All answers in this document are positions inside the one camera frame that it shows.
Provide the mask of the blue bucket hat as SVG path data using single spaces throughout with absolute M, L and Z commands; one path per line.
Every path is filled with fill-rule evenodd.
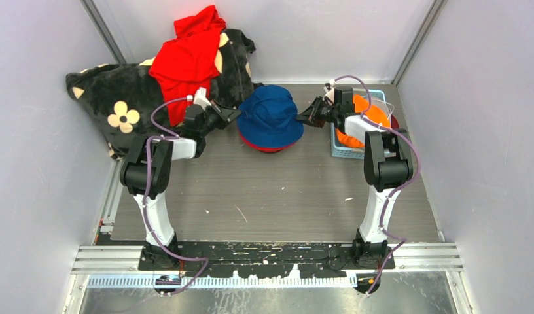
M 297 143 L 304 126 L 296 120 L 298 107 L 288 89 L 264 85 L 255 89 L 238 109 L 237 130 L 243 142 L 252 147 L 282 148 Z

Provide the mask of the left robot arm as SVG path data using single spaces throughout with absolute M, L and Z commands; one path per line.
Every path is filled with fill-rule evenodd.
M 124 158 L 120 182 L 137 202 L 146 229 L 146 242 L 155 262 L 165 270 L 186 260 L 177 250 L 176 233 L 169 221 L 165 191 L 171 164 L 176 160 L 198 158 L 205 149 L 206 136 L 225 129 L 240 116 L 239 109 L 213 103 L 191 104 L 177 131 L 166 129 L 162 135 L 136 137 Z

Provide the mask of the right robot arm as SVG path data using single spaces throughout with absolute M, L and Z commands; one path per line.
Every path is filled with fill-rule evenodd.
M 388 254 L 390 215 L 397 196 L 414 178 L 414 165 L 407 131 L 385 127 L 357 112 L 354 96 L 350 86 L 326 84 L 325 95 L 316 97 L 297 119 L 317 128 L 330 123 L 364 145 L 363 173 L 370 190 L 350 255 L 357 266 L 367 269 Z

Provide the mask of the orange hat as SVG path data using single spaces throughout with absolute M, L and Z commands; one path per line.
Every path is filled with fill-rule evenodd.
M 365 114 L 367 117 L 378 124 L 382 124 L 385 127 L 391 127 L 391 121 L 389 120 L 388 114 L 379 107 L 379 105 L 386 104 L 378 99 L 372 98 L 371 107 L 368 109 L 368 99 L 360 95 L 353 96 L 353 103 L 355 106 L 355 112 L 366 111 Z M 345 135 L 340 130 L 336 130 L 336 138 L 341 145 L 349 148 L 363 148 L 364 143 L 358 140 L 355 137 Z

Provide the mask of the light blue plastic basket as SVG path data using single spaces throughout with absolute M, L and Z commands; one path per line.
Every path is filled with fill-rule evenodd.
M 372 98 L 378 99 L 386 104 L 379 105 L 381 109 L 383 109 L 387 114 L 388 117 L 393 115 L 395 106 L 391 103 L 388 103 L 386 101 L 385 93 L 382 90 L 376 90 L 376 89 L 369 89 L 371 100 Z M 336 128 L 331 125 L 331 154 L 332 157 L 338 157 L 338 158 L 352 158 L 352 159 L 358 159 L 363 160 L 365 157 L 363 148 L 349 148 L 345 147 L 340 144 L 340 142 L 336 138 Z

